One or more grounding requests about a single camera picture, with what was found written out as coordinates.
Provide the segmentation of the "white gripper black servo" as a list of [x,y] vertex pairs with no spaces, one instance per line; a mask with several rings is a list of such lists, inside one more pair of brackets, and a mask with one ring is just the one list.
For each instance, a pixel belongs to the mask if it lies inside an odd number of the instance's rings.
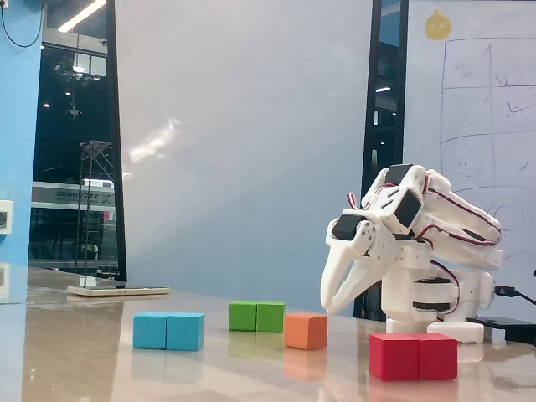
[[321,276],[321,306],[336,314],[380,280],[394,262],[397,244],[381,219],[364,209],[344,209],[327,227],[327,262]]

